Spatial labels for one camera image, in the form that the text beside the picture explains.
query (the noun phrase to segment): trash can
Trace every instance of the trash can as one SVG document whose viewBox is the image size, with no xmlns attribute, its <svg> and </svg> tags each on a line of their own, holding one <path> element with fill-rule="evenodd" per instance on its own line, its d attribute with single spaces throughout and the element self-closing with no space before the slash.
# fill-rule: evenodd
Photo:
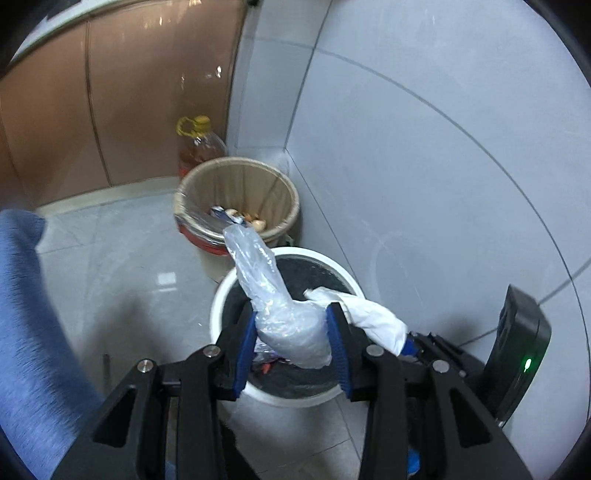
<svg viewBox="0 0 591 480">
<path fill-rule="evenodd" d="M 273 248 L 277 268 L 291 298 L 303 301 L 308 288 L 327 287 L 365 298 L 355 279 L 337 262 L 318 252 L 296 247 Z M 222 329 L 238 321 L 249 298 L 230 270 L 214 296 L 209 329 L 212 343 Z M 335 398 L 341 392 L 333 364 L 320 369 L 304 369 L 276 362 L 270 372 L 251 372 L 244 393 L 276 407 L 312 407 Z"/>
<path fill-rule="evenodd" d="M 216 282 L 233 268 L 223 238 L 228 224 L 209 215 L 216 205 L 266 221 L 260 236 L 269 247 L 278 244 L 300 213 L 291 180 L 263 162 L 225 157 L 192 169 L 174 195 L 174 217 L 179 231 L 197 247 L 205 273 Z"/>
</svg>

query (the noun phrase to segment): tile floor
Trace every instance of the tile floor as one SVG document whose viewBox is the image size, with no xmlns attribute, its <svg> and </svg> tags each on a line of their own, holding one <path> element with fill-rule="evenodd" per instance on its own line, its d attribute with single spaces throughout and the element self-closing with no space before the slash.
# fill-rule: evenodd
<svg viewBox="0 0 591 480">
<path fill-rule="evenodd" d="M 38 246 L 46 285 L 72 348 L 105 390 L 145 357 L 186 358 L 209 343 L 216 284 L 176 230 L 172 194 L 50 216 Z M 263 480 L 353 480 L 366 407 L 338 398 L 302 410 L 248 397 L 220 406 L 238 448 Z"/>
</svg>

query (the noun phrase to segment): cabinet panel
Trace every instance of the cabinet panel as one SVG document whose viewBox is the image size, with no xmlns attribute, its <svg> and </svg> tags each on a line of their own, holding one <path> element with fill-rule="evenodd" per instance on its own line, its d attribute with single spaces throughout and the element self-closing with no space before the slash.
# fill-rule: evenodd
<svg viewBox="0 0 591 480">
<path fill-rule="evenodd" d="M 177 174 L 181 116 L 225 135 L 241 0 L 161 1 L 92 21 L 90 88 L 114 185 Z"/>
<path fill-rule="evenodd" d="M 30 208 L 18 179 L 0 119 L 0 210 L 7 207 Z"/>
<path fill-rule="evenodd" d="M 14 166 L 34 206 L 108 187 L 90 119 L 86 25 L 50 40 L 0 82 Z"/>
</svg>

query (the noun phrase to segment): screw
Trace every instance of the screw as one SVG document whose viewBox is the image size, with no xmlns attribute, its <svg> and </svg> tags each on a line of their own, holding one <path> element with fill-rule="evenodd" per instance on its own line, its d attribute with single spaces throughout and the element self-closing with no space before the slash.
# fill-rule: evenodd
<svg viewBox="0 0 591 480">
<path fill-rule="evenodd" d="M 384 354 L 384 349 L 379 345 L 369 345 L 365 351 L 371 356 L 382 356 Z"/>
<path fill-rule="evenodd" d="M 154 362 L 152 360 L 142 360 L 140 363 L 138 363 L 138 370 L 140 372 L 142 372 L 143 374 L 149 372 L 150 370 L 152 370 L 154 368 Z"/>
<path fill-rule="evenodd" d="M 433 369 L 440 374 L 446 374 L 449 372 L 449 364 L 445 360 L 435 360 Z"/>
<path fill-rule="evenodd" d="M 220 347 L 218 347 L 217 345 L 207 345 L 203 349 L 203 355 L 205 355 L 207 358 L 214 358 L 218 356 L 221 353 L 221 351 L 222 349 L 220 349 Z"/>
</svg>

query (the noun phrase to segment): bottle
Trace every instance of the bottle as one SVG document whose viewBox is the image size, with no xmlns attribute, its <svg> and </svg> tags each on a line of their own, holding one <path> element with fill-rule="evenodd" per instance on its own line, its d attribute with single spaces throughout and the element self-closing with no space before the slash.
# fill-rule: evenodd
<svg viewBox="0 0 591 480">
<path fill-rule="evenodd" d="M 208 116 L 199 115 L 194 119 L 184 116 L 178 119 L 177 133 L 180 136 L 178 176 L 181 179 L 201 163 L 228 155 L 226 145 L 213 132 Z"/>
</svg>

